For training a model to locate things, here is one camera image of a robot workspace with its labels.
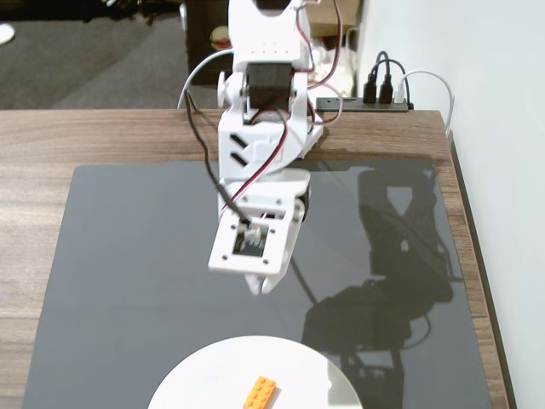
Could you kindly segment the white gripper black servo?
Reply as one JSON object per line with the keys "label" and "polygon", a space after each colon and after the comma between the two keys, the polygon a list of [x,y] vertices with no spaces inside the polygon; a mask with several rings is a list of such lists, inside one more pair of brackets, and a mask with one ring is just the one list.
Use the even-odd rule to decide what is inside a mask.
{"label": "white gripper black servo", "polygon": [[270,293],[287,273],[301,224],[307,215],[310,180],[310,172],[301,169],[281,169],[272,173],[240,170],[221,174],[220,184],[227,198],[218,199],[219,219],[236,216],[237,211],[229,206],[234,204],[243,213],[239,217],[241,221],[290,223],[280,272],[266,279],[257,274],[244,276],[253,296]]}

